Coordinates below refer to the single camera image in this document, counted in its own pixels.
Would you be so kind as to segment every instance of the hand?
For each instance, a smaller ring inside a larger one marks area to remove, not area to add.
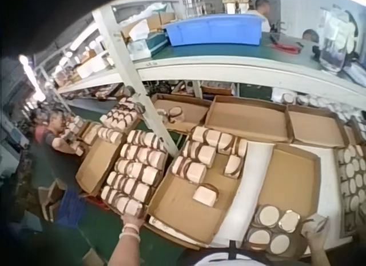
[[[318,251],[324,249],[325,240],[329,232],[329,217],[327,217],[323,227],[318,231],[307,232],[305,237],[308,239],[310,249]]]
[[[138,219],[136,216],[132,216],[132,215],[128,215],[128,214],[124,214],[123,216],[121,216],[121,219],[124,222],[124,224],[133,224],[133,225],[138,226],[139,229],[145,222],[144,219]]]

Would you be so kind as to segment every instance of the blue plastic crate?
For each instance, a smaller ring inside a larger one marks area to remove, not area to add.
[[[62,226],[76,228],[85,210],[85,200],[78,193],[66,190],[57,212],[56,223]]]
[[[259,45],[261,17],[251,14],[215,14],[169,23],[164,26],[172,46],[235,43]]]

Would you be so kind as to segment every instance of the red shirt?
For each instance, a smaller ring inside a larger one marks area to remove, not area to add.
[[[42,135],[46,129],[47,129],[47,126],[45,126],[45,125],[38,125],[37,127],[35,127],[34,138],[37,143],[42,142]]]

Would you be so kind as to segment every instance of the blue bin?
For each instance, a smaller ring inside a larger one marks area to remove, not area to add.
[[[164,26],[172,46],[234,43],[259,45],[262,18],[251,14],[215,14]]]

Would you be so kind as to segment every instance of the bracelet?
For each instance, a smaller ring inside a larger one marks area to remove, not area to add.
[[[133,236],[134,238],[136,238],[138,240],[139,243],[141,241],[140,236],[136,233],[122,232],[120,234],[120,239],[121,239],[122,236]]]
[[[140,229],[138,228],[138,226],[136,226],[134,224],[129,224],[129,223],[125,224],[123,229],[122,229],[122,232],[124,232],[126,228],[134,229],[137,233],[140,232]]]

